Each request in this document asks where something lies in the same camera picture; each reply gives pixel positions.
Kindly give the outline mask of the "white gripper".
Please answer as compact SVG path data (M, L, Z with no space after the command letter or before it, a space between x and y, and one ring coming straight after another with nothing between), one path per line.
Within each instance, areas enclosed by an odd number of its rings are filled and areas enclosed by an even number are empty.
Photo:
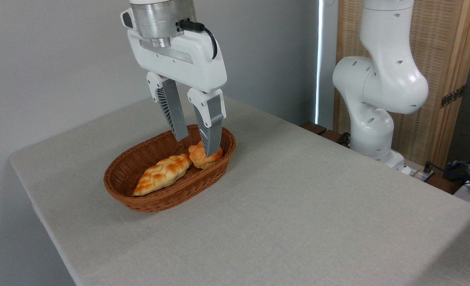
M128 28L128 40L138 64L150 71L147 82L153 101L161 107L176 140L181 141L189 133L175 81L193 87L187 97L194 105L206 157L212 156L220 147L222 120L226 118L220 87L226 84L227 74L220 47L213 59L211 37L195 31L173 37L171 47L154 47L150 39L138 34L133 16L132 10L127 9L120 18Z

